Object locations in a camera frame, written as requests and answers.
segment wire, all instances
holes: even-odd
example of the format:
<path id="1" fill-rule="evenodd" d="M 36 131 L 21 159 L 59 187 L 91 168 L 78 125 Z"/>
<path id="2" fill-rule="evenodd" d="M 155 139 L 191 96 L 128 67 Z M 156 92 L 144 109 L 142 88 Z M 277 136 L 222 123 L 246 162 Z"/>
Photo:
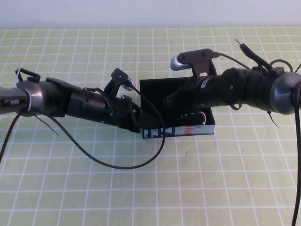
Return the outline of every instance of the wire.
<path id="1" fill-rule="evenodd" d="M 294 110 L 295 110 L 295 121 L 296 121 L 296 136 L 297 136 L 297 154 L 298 154 L 298 169 L 297 169 L 297 193 L 296 203 L 293 213 L 292 226 L 296 225 L 300 196 L 301 196 L 301 129 L 300 129 L 300 116 L 299 116 L 299 94 L 301 90 L 301 84 L 296 87 L 294 93 Z"/>
<path id="2" fill-rule="evenodd" d="M 238 107 L 235 107 L 234 105 L 230 105 L 230 107 L 235 110 L 235 111 L 238 111 L 241 107 L 242 107 L 242 104 L 238 104 Z"/>
<path id="3" fill-rule="evenodd" d="M 243 63 L 239 62 L 238 60 L 236 60 L 236 59 L 234 59 L 234 58 L 232 58 L 232 57 L 230 57 L 230 56 L 228 56 L 228 55 L 226 55 L 226 54 L 224 54 L 224 53 L 218 53 L 218 54 L 219 54 L 220 56 L 223 56 L 223 57 L 225 57 L 225 58 L 228 58 L 228 59 L 230 59 L 230 60 L 233 60 L 234 62 L 238 63 L 239 65 L 243 66 L 243 67 L 246 68 L 246 69 L 250 69 L 248 66 L 244 65 Z"/>
<path id="4" fill-rule="evenodd" d="M 203 122 L 203 125 L 206 125 L 206 115 L 205 115 L 204 112 L 201 112 L 201 114 L 203 114 L 203 116 L 204 116 L 204 122 Z"/>
<path id="5" fill-rule="evenodd" d="M 51 128 L 51 126 L 45 122 L 44 120 L 40 119 L 38 116 L 34 115 L 34 117 L 36 117 L 38 120 L 40 120 L 42 123 L 44 123 L 45 125 L 47 125 L 55 134 L 57 134 L 58 136 L 60 136 L 53 128 Z"/>
<path id="6" fill-rule="evenodd" d="M 299 66 L 297 67 L 295 73 L 297 73 L 297 71 L 299 70 L 300 67 L 301 67 L 301 64 L 299 64 Z"/>
<path id="7" fill-rule="evenodd" d="M 272 122 L 275 124 L 275 126 L 277 126 L 277 127 L 279 128 L 279 126 L 274 122 L 274 120 L 273 120 L 273 118 L 272 118 L 272 115 L 271 115 L 272 112 L 271 112 L 271 111 L 268 111 L 267 113 L 268 113 L 269 117 L 271 118 Z"/>
<path id="8" fill-rule="evenodd" d="M 286 60 L 282 60 L 282 59 L 273 60 L 273 61 L 270 63 L 270 66 L 272 66 L 274 63 L 278 63 L 278 62 L 281 62 L 281 63 L 286 64 L 286 65 L 290 68 L 290 71 L 293 72 L 293 67 L 292 67 L 292 65 L 291 65 L 289 62 L 287 62 Z"/>
<path id="9" fill-rule="evenodd" d="M 83 88 L 83 90 L 87 90 L 87 91 L 91 91 L 91 92 L 95 92 L 95 91 L 97 91 L 98 93 L 100 93 L 102 96 L 103 96 L 103 98 L 104 98 L 104 100 L 107 102 L 107 104 L 108 104 L 108 106 L 109 106 L 109 108 L 110 108 L 110 110 L 111 110 L 111 117 L 113 118 L 114 117 L 114 111 L 113 111 L 113 109 L 112 109 L 112 107 L 111 107 L 111 105 L 110 105 L 110 102 L 108 101 L 108 99 L 105 97 L 105 92 L 103 92 L 100 88 L 98 88 L 98 87 L 96 87 L 96 88 L 87 88 L 87 87 L 85 87 L 85 88 Z"/>
<path id="10" fill-rule="evenodd" d="M 24 110 L 23 111 L 20 111 L 16 117 L 14 118 L 14 120 L 12 121 L 12 123 L 10 124 L 10 127 L 8 129 L 8 133 L 6 134 L 6 137 L 5 137 L 5 140 L 3 142 L 3 146 L 1 148 L 1 152 L 0 152 L 0 163 L 1 163 L 1 160 L 2 160 L 2 157 L 4 155 L 4 152 L 5 152 L 5 148 L 8 144 L 8 140 L 9 140 L 9 137 L 10 137 L 10 134 L 11 132 L 13 131 L 13 128 L 15 126 L 15 123 L 17 122 L 17 120 L 19 119 L 19 117 L 24 113 Z"/>

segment cutting mat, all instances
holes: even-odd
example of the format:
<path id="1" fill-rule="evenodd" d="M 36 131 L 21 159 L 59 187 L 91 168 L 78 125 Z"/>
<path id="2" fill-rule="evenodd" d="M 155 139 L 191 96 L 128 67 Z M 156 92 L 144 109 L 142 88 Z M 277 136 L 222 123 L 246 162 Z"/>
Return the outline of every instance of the cutting mat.
<path id="1" fill-rule="evenodd" d="M 43 80 L 103 89 L 120 68 L 139 88 L 139 79 L 191 76 L 190 70 L 171 71 L 170 60 L 200 48 L 255 65 L 235 39 L 269 62 L 285 59 L 296 69 L 301 61 L 297 26 L 1 28 L 0 86 L 12 87 L 14 71 L 22 67 Z M 239 67 L 222 57 L 214 64 L 218 74 Z M 121 94 L 140 104 L 135 93 Z M 0 165 L 1 225 L 290 225 L 297 177 L 294 116 L 273 114 L 277 128 L 266 112 L 248 106 L 213 113 L 214 135 L 168 138 L 155 161 L 126 171 L 92 162 L 45 117 L 59 136 L 34 117 L 21 118 Z M 0 118 L 1 142 L 14 115 Z M 72 117 L 59 121 L 106 163 L 142 163 L 161 142 Z"/>

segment black cable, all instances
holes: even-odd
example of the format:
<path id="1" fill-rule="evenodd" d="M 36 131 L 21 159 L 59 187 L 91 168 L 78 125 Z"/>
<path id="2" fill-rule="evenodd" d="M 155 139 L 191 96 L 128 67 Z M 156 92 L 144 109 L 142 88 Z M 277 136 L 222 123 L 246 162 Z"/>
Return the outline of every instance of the black cable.
<path id="1" fill-rule="evenodd" d="M 104 100 L 107 102 L 107 104 L 108 104 L 108 107 L 110 108 L 110 110 L 111 110 L 111 115 L 110 115 L 110 117 L 114 117 L 114 111 L 113 111 L 113 109 L 112 109 L 112 107 L 111 107 L 111 105 L 110 105 L 110 102 L 108 101 L 108 99 L 105 97 L 105 92 L 103 92 L 100 88 L 98 88 L 98 87 L 96 87 L 96 88 L 87 88 L 87 87 L 84 87 L 83 88 L 83 90 L 87 90 L 87 91 L 91 91 L 91 92 L 98 92 L 98 93 L 100 93 L 102 96 L 103 96 L 103 98 L 104 98 Z"/>
<path id="2" fill-rule="evenodd" d="M 278 63 L 278 62 L 281 62 L 281 63 L 286 64 L 286 65 L 290 68 L 290 71 L 293 72 L 293 67 L 292 67 L 292 65 L 291 65 L 289 62 L 287 62 L 286 60 L 282 60 L 282 59 L 273 60 L 273 61 L 270 63 L 270 66 L 272 66 L 274 63 Z"/>
<path id="3" fill-rule="evenodd" d="M 300 67 L 301 67 L 301 64 L 299 64 L 299 66 L 297 67 L 295 73 L 297 73 L 297 71 L 299 70 Z"/>
<path id="4" fill-rule="evenodd" d="M 272 112 L 271 111 L 268 111 L 267 112 L 268 113 L 268 115 L 269 115 L 269 118 L 272 120 L 272 122 L 275 124 L 275 126 L 277 126 L 278 128 L 279 128 L 279 126 L 274 122 L 274 120 L 273 120 L 273 118 L 272 118 Z"/>
<path id="5" fill-rule="evenodd" d="M 140 93 L 140 91 L 138 91 L 134 86 L 131 86 L 131 88 L 133 90 L 135 90 L 152 108 L 153 110 L 156 112 L 156 114 L 158 115 L 161 123 L 162 123 L 162 128 L 163 128 L 163 136 L 162 136 L 162 143 L 161 143 L 161 146 L 159 148 L 159 150 L 157 151 L 157 153 L 151 158 L 149 159 L 148 161 L 140 164 L 140 165 L 136 165 L 136 166 L 130 166 L 130 167 L 123 167 L 123 166 L 114 166 L 114 165 L 110 165 L 110 164 L 107 164 L 103 161 L 100 161 L 98 160 L 97 158 L 93 157 L 92 155 L 90 155 L 79 143 L 77 143 L 77 141 L 72 137 L 72 135 L 66 130 L 66 128 L 58 121 L 56 120 L 53 116 L 47 114 L 47 113 L 44 113 L 40 110 L 35 110 L 33 109 L 32 111 L 35 111 L 35 112 L 38 112 L 40 114 L 43 114 L 45 116 L 47 116 L 48 118 L 50 118 L 52 121 L 54 121 L 63 131 L 64 133 L 69 137 L 69 139 L 86 155 L 88 156 L 90 159 L 94 160 L 95 162 L 101 164 L 101 165 L 104 165 L 104 166 L 107 166 L 107 167 L 110 167 L 110 168 L 115 168 L 115 169 L 119 169 L 119 170 L 132 170 L 132 169 L 136 169 L 136 168 L 140 168 L 142 166 L 145 166 L 147 165 L 148 163 L 150 163 L 151 161 L 153 161 L 159 154 L 160 152 L 162 151 L 163 149 L 163 146 L 164 146 L 164 143 L 165 143 L 165 138 L 166 138 L 166 134 L 165 134 L 165 125 L 164 125 L 164 121 L 163 121 L 163 118 L 161 116 L 161 114 L 159 113 L 159 111 L 156 109 L 156 107 L 143 95 Z"/>
<path id="6" fill-rule="evenodd" d="M 296 121 L 296 136 L 297 136 L 297 154 L 298 154 L 298 169 L 297 169 L 297 192 L 296 192 L 296 203 L 293 213 L 292 226 L 296 225 L 300 197 L 301 197 L 301 129 L 300 129 L 300 116 L 299 116 L 299 94 L 301 90 L 301 84 L 296 87 L 294 93 L 294 110 L 295 110 L 295 121 Z"/>
<path id="7" fill-rule="evenodd" d="M 235 107 L 234 105 L 230 105 L 230 107 L 235 110 L 235 111 L 238 111 L 241 107 L 242 107 L 242 104 L 238 104 L 238 107 Z"/>
<path id="8" fill-rule="evenodd" d="M 9 137 L 10 137 L 10 134 L 11 132 L 13 131 L 13 128 L 15 126 L 15 123 L 17 122 L 18 118 L 24 113 L 24 111 L 20 111 L 16 117 L 14 118 L 14 120 L 12 121 L 12 123 L 10 124 L 10 127 L 8 129 L 8 133 L 6 134 L 6 137 L 5 137 L 5 140 L 3 142 L 3 146 L 1 148 L 1 152 L 0 152 L 0 163 L 1 163 L 1 160 L 2 160 L 2 157 L 4 155 L 4 152 L 5 152 L 5 148 L 8 144 L 8 140 L 9 140 Z"/>
<path id="9" fill-rule="evenodd" d="M 230 60 L 233 60 L 234 62 L 238 63 L 239 65 L 243 66 L 243 67 L 246 68 L 246 69 L 250 69 L 248 66 L 244 65 L 243 63 L 239 62 L 238 60 L 236 60 L 236 59 L 234 59 L 234 58 L 232 58 L 232 57 L 230 57 L 230 56 L 228 56 L 228 55 L 226 55 L 226 54 L 224 54 L 224 53 L 218 53 L 218 54 L 219 54 L 220 56 L 223 56 L 223 57 L 225 57 L 225 58 L 228 58 L 228 59 L 230 59 Z"/>
<path id="10" fill-rule="evenodd" d="M 38 116 L 34 115 L 34 117 L 36 117 L 38 120 L 40 120 L 42 123 L 44 123 L 45 125 L 47 125 L 55 134 L 57 134 L 58 136 L 60 136 L 53 128 L 51 128 L 51 126 L 45 122 L 44 120 L 40 119 Z"/>

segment black cardboard box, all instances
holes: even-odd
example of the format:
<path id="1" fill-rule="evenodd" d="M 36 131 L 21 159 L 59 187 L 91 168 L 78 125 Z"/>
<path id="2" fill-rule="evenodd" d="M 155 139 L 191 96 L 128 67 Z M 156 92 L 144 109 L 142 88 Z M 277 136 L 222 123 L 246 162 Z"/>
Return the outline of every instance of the black cardboard box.
<path id="1" fill-rule="evenodd" d="M 167 108 L 163 105 L 163 98 L 177 91 L 183 86 L 188 77 L 183 78 L 165 78 L 140 80 L 140 92 L 144 94 L 158 109 L 164 120 L 166 128 L 166 137 L 180 137 L 193 135 L 214 134 L 215 120 L 211 108 L 202 109 L 206 115 L 206 123 L 203 120 L 193 120 L 190 123 L 182 123 L 178 119 L 183 114 L 190 114 L 193 111 L 185 109 Z M 157 117 L 153 109 L 141 98 L 141 108 L 153 116 Z M 143 138 L 156 138 L 163 136 L 162 128 L 152 128 L 143 130 Z"/>

